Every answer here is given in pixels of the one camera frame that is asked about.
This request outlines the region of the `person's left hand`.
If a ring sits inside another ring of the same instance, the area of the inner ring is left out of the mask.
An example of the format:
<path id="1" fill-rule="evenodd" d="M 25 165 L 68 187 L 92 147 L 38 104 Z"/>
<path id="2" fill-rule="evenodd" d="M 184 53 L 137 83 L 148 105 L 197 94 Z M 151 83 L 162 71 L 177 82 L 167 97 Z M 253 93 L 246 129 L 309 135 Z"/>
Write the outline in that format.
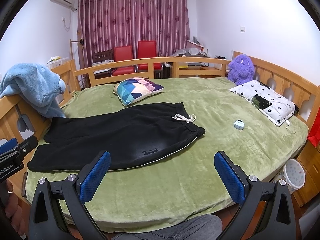
<path id="1" fill-rule="evenodd" d="M 8 200 L 4 206 L 5 215 L 10 223 L 9 228 L 15 230 L 19 235 L 19 239 L 26 239 L 25 234 L 25 221 L 22 216 L 22 207 L 18 203 L 18 197 L 13 193 L 13 184 L 9 181 L 5 181 L 5 189 L 9 194 Z"/>

